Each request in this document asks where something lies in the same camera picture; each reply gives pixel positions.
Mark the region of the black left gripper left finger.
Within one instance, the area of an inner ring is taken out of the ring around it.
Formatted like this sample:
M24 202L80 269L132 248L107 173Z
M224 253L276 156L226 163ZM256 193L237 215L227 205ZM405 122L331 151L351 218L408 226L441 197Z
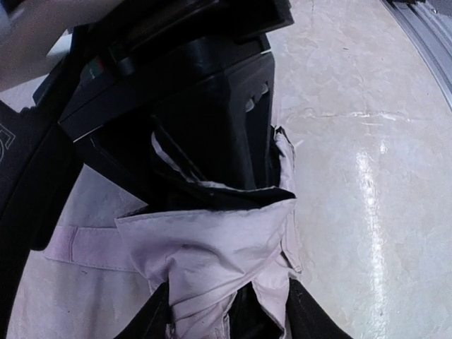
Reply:
M169 293L169 283L164 282L114 339L165 339L171 319Z

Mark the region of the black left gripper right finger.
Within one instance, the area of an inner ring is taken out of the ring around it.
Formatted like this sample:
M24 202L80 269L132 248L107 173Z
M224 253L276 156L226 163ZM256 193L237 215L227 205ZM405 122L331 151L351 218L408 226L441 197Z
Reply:
M294 278L290 278L287 316L292 338L351 339Z

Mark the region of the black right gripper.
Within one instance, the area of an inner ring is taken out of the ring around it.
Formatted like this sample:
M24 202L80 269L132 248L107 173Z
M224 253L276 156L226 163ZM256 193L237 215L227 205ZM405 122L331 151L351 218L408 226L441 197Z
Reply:
M59 120L85 164L148 210L251 210L281 201L268 38L200 37L126 76L104 73Z

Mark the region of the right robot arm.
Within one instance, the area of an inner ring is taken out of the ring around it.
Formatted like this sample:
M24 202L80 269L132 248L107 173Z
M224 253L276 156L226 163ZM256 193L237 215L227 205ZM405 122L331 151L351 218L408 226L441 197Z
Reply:
M88 165L156 211L287 198L267 34L293 22L289 1L125 1L76 29L56 159L70 178Z

